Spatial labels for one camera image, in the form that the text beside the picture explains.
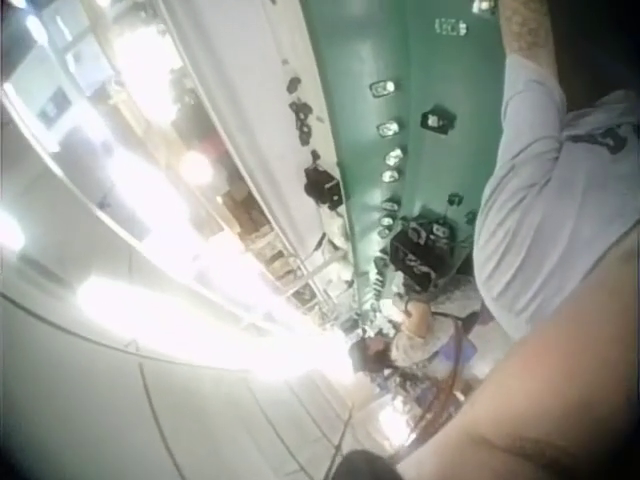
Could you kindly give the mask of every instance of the white ceiling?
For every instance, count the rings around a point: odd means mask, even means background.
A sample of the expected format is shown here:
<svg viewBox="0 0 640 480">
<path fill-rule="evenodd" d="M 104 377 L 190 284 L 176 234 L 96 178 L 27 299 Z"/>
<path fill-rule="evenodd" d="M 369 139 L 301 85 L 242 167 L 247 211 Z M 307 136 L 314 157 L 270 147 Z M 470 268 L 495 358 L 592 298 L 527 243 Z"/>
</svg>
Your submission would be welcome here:
<svg viewBox="0 0 640 480">
<path fill-rule="evenodd" d="M 22 224 L 26 254 L 73 285 L 96 273 L 128 279 L 206 309 L 211 321 L 239 321 L 168 278 L 96 217 L 15 124 L 3 123 L 2 137 L 2 208 Z M 9 257 L 2 291 L 74 331 L 125 343 L 85 318 L 60 286 Z M 154 424 L 138 359 L 56 332 L 6 301 L 0 309 L 0 440 L 32 478 L 180 478 Z M 339 437 L 348 412 L 344 395 L 317 373 L 287 384 L 154 362 L 144 371 L 167 443 L 189 480 L 304 480 L 305 471 L 320 479 L 329 440 Z M 380 450 L 373 432 L 369 418 L 356 418 L 345 449 Z"/>
</svg>

